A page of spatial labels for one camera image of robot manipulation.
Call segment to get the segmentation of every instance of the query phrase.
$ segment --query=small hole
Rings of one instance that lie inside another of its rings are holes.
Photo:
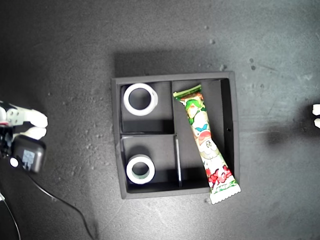
[[[133,90],[129,95],[129,103],[135,109],[145,109],[149,106],[150,102],[150,93],[143,88],[137,88]]]
[[[137,175],[144,175],[148,172],[149,167],[144,162],[137,162],[135,165],[133,165],[132,171]]]

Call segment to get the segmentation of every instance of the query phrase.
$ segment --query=robotic hand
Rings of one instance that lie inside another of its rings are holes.
[[[0,101],[0,125],[16,127],[23,125],[25,122],[30,122],[34,127],[31,127],[26,132],[14,133],[13,138],[18,135],[25,135],[32,139],[40,140],[46,135],[46,127],[48,126],[46,115],[33,109],[18,107]]]
[[[34,127],[15,132],[17,126],[27,122]],[[43,113],[0,101],[0,154],[11,158],[13,167],[20,162],[25,170],[38,173],[46,152],[46,145],[39,140],[46,135],[47,126],[48,118]]]
[[[320,104],[314,104],[312,113],[316,116],[320,115]],[[314,125],[320,128],[320,118],[314,120]]]

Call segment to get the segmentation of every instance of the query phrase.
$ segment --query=white object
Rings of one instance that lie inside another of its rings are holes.
[[[10,164],[12,167],[16,168],[19,165],[19,162],[17,159],[15,159],[14,157],[10,158]]]
[[[47,134],[47,129],[41,127],[31,127],[26,132],[13,134],[13,139],[18,135],[25,135],[29,138],[40,140]]]
[[[320,104],[314,104],[312,113],[316,116],[320,115]]]
[[[137,163],[144,163],[148,166],[148,171],[143,175],[137,175],[133,171],[133,167]],[[135,184],[146,184],[150,182],[155,176],[155,165],[148,157],[144,154],[134,155],[129,159],[129,163],[126,166],[126,175]]]
[[[5,197],[0,192],[0,202],[6,200]]]
[[[151,97],[150,104],[145,109],[136,109],[130,105],[129,96],[132,93],[132,91],[134,91],[136,89],[147,90],[150,94],[150,97]],[[157,95],[156,91],[152,87],[150,87],[149,85],[147,85],[145,83],[136,83],[136,84],[129,86],[126,89],[126,91],[124,92],[123,103],[124,103],[125,108],[131,114],[136,115],[136,116],[145,116],[145,115],[148,115],[149,113],[151,113],[155,109],[155,107],[158,105],[158,95]]]
[[[14,127],[23,125],[25,122],[30,122],[35,127],[26,132],[15,133],[13,135],[14,138],[22,134],[40,140],[46,135],[46,127],[48,126],[46,115],[34,109],[27,109],[0,101],[0,124]]]
[[[314,120],[314,125],[320,128],[320,118],[317,118],[316,120]]]

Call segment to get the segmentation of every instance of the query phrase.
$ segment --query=cartoon character print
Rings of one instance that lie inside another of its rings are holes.
[[[208,114],[202,94],[196,95],[185,104],[193,136],[200,151],[202,161],[211,160],[218,156],[219,150],[211,138]]]
[[[224,165],[222,167],[222,169],[216,169],[215,172],[213,174],[211,174],[210,169],[206,169],[205,173],[208,177],[208,182],[209,182],[209,186],[210,188],[213,188],[214,185],[219,185],[220,183],[224,183],[228,177],[232,176],[232,173],[230,172],[229,168]]]

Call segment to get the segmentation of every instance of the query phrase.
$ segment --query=robot finger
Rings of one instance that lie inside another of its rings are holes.
[[[316,116],[320,115],[320,104],[314,104],[312,113]]]
[[[47,134],[47,129],[41,128],[41,127],[31,127],[29,130],[25,132],[15,133],[13,135],[13,138],[15,138],[18,135],[25,135],[29,138],[40,140]]]
[[[30,122],[32,125],[39,128],[46,128],[48,126],[48,118],[43,113],[23,107],[13,106],[6,113],[6,120],[12,126],[23,125],[24,122]]]

